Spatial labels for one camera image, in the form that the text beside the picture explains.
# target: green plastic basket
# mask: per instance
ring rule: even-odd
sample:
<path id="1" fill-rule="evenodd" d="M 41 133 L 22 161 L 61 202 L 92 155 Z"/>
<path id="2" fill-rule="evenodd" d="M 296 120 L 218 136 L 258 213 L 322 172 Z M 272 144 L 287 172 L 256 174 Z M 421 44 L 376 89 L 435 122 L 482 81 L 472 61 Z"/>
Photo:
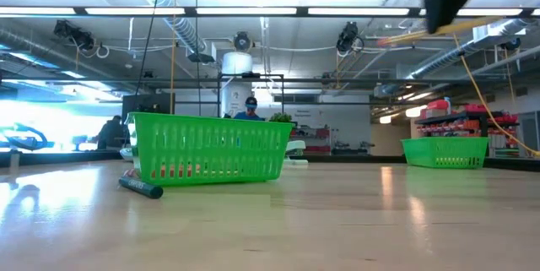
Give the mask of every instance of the green plastic basket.
<path id="1" fill-rule="evenodd" d="M 475 169 L 483 166 L 486 137 L 424 137 L 403 139 L 410 165 L 432 168 Z"/>
<path id="2" fill-rule="evenodd" d="M 182 186 L 277 179 L 292 124 L 135 112 L 128 128 L 141 180 Z"/>

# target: table surface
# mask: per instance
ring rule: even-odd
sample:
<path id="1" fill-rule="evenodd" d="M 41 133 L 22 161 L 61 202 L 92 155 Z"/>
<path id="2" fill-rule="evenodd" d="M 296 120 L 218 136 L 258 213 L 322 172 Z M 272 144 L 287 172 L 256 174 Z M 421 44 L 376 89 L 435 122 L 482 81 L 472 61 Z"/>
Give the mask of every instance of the table surface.
<path id="1" fill-rule="evenodd" d="M 117 186 L 124 161 L 0 184 L 5 270 L 537 270 L 540 175 L 310 164 L 276 182 Z"/>

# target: ceiling light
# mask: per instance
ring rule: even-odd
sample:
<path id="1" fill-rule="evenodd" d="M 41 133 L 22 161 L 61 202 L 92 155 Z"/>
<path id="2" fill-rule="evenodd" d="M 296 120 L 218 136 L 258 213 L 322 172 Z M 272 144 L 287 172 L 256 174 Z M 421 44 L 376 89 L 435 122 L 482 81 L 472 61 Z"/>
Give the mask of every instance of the ceiling light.
<path id="1" fill-rule="evenodd" d="M 103 15 L 151 15 L 154 14 L 153 7 L 134 8 L 86 8 L 88 14 Z M 184 8 L 156 8 L 155 14 L 185 14 Z"/>
<path id="2" fill-rule="evenodd" d="M 73 8 L 0 7 L 0 14 L 75 14 Z"/>
<path id="3" fill-rule="evenodd" d="M 397 100 L 408 99 L 408 98 L 411 98 L 412 96 L 414 96 L 414 93 L 406 94 L 406 95 L 403 95 L 401 97 L 397 97 Z"/>
<path id="4" fill-rule="evenodd" d="M 408 8 L 308 8 L 308 14 L 328 15 L 408 15 Z"/>
<path id="5" fill-rule="evenodd" d="M 64 71 L 64 72 L 62 72 L 62 73 L 65 73 L 67 76 L 74 77 L 74 78 L 76 78 L 76 79 L 84 78 L 83 75 L 78 74 L 78 73 L 75 73 L 75 72 Z"/>
<path id="6" fill-rule="evenodd" d="M 296 14 L 296 8 L 197 8 L 197 14 Z"/>
<path id="7" fill-rule="evenodd" d="M 379 118 L 380 124 L 388 124 L 390 122 L 392 122 L 392 116 L 384 116 L 384 117 Z"/>
<path id="8" fill-rule="evenodd" d="M 405 111 L 405 116 L 407 116 L 409 118 L 420 117 L 420 115 L 422 113 L 422 110 L 427 108 L 427 107 L 428 106 L 417 106 L 417 107 L 410 108 L 410 109 Z"/>
<path id="9" fill-rule="evenodd" d="M 409 98 L 409 100 L 414 101 L 414 100 L 425 98 L 425 97 L 427 97 L 429 95 L 431 95 L 431 93 L 423 93 L 423 94 L 415 95 L 414 97 Z"/>
<path id="10" fill-rule="evenodd" d="M 464 8 L 457 12 L 458 16 L 514 16 L 521 14 L 520 8 Z"/>

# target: white pillar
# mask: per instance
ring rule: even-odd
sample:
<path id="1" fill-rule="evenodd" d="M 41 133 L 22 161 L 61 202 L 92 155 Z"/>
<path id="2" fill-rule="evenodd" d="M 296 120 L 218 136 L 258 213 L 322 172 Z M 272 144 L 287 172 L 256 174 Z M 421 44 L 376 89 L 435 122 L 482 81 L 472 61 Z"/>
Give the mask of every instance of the white pillar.
<path id="1" fill-rule="evenodd" d="M 244 52 L 228 52 L 223 57 L 222 73 L 250 73 L 253 69 L 253 59 Z M 244 103 L 251 96 L 251 82 L 230 82 L 221 91 L 221 116 L 229 114 L 234 117 L 238 112 L 245 111 Z"/>

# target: marker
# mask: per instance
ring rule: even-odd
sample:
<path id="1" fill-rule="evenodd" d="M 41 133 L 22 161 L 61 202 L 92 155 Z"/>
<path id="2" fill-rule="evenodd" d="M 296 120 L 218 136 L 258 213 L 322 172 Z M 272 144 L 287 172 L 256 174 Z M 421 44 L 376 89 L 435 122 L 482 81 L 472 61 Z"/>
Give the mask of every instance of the marker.
<path id="1" fill-rule="evenodd" d="M 148 198 L 159 199 L 163 195 L 162 187 L 141 182 L 130 177 L 122 176 L 118 179 L 118 183 L 120 183 L 121 186 L 140 193 Z"/>

